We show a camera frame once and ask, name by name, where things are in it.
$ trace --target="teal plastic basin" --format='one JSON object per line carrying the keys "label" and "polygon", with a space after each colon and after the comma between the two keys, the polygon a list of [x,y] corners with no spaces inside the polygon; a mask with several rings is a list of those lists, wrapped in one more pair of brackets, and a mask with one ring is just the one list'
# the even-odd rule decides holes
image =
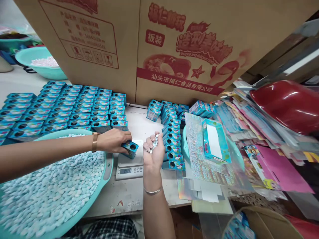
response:
{"label": "teal plastic basin", "polygon": [[24,37],[20,39],[0,39],[0,50],[15,54],[20,50],[21,45],[29,46],[33,44],[32,37]]}
{"label": "teal plastic basin", "polygon": [[[47,134],[45,136],[42,136],[41,138],[36,139],[35,141],[39,140],[46,140],[46,139],[55,139],[63,136],[68,136],[69,134],[85,134],[85,135],[92,135],[92,131],[88,131],[85,129],[66,129],[66,130],[61,130],[58,132],[54,132],[51,134]],[[111,174],[112,174],[112,169],[113,169],[113,154],[112,155],[112,160],[107,160],[106,154],[104,154],[104,170],[102,174],[102,178],[100,180],[100,183],[98,184],[96,190],[90,197],[90,199],[87,201],[87,203],[78,211],[77,214],[74,215],[74,217],[70,218],[67,222],[62,224],[61,226],[57,227],[51,232],[43,234],[41,237],[32,237],[34,239],[54,239],[54,238],[59,238],[63,236],[68,230],[70,230],[83,216],[84,214],[89,210],[89,208],[92,206],[94,201],[96,200],[97,196],[99,195],[100,191],[104,187],[104,185],[109,181]],[[108,178],[104,178],[105,172],[110,172]],[[0,184],[0,197],[4,195],[2,188],[2,184]],[[25,236],[20,236],[18,234],[11,234],[8,229],[4,229],[2,225],[0,225],[0,238],[10,238],[10,239],[22,239],[26,238]]]}
{"label": "teal plastic basin", "polygon": [[[236,157],[237,161],[239,162],[240,167],[242,168],[243,171],[245,171],[244,159],[243,159],[237,145],[228,136],[226,136],[226,140],[227,140],[227,144],[229,147],[230,156]],[[182,146],[182,154],[183,154],[184,159],[190,163],[189,148],[188,148],[188,143],[187,143],[187,139],[186,139],[186,127],[183,129],[181,146]]]}
{"label": "teal plastic basin", "polygon": [[32,47],[21,50],[15,55],[16,60],[23,65],[34,69],[39,75],[50,80],[66,80],[67,77],[60,67],[44,67],[31,65],[32,60],[47,58],[52,56],[45,46]]}

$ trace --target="star graphic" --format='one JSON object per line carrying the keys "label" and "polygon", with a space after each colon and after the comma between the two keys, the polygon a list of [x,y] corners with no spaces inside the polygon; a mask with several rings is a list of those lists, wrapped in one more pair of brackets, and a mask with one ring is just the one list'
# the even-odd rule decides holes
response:
{"label": "star graphic", "polygon": [[202,70],[203,65],[201,65],[198,69],[192,69],[193,74],[191,77],[196,77],[198,79],[199,75],[204,73],[205,71]]}

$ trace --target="silver bracelet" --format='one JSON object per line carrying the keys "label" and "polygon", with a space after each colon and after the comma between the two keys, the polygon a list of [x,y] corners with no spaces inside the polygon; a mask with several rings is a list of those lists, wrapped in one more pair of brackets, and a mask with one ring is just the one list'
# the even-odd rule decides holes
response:
{"label": "silver bracelet", "polygon": [[161,190],[163,189],[163,186],[161,186],[160,189],[154,191],[154,192],[149,192],[149,191],[146,191],[146,189],[144,188],[144,191],[148,194],[148,195],[155,195],[155,194],[158,194]]}

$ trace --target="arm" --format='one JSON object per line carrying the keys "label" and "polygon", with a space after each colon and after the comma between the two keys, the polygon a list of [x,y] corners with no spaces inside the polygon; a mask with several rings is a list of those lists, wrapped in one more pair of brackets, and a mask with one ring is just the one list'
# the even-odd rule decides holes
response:
{"label": "arm", "polygon": [[[165,154],[162,134],[158,136],[158,145],[153,150],[153,154],[149,154],[146,150],[149,151],[153,147],[154,141],[155,135],[152,135],[143,144],[145,149],[143,184],[145,190],[149,192],[157,191],[162,187],[160,168]],[[175,238],[173,219],[163,189],[155,195],[149,195],[144,191],[143,222],[145,238]]]}
{"label": "arm", "polygon": [[[121,143],[129,131],[111,129],[97,138],[97,150],[128,153]],[[0,146],[0,183],[21,177],[59,160],[92,150],[93,135]]]}

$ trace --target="digital scale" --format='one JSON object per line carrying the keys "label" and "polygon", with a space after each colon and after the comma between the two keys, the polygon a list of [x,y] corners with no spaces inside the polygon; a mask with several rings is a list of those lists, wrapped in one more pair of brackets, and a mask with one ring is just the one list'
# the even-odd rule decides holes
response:
{"label": "digital scale", "polygon": [[115,180],[143,177],[143,141],[132,140],[139,147],[134,159],[130,159],[123,154],[119,154],[116,166]]}

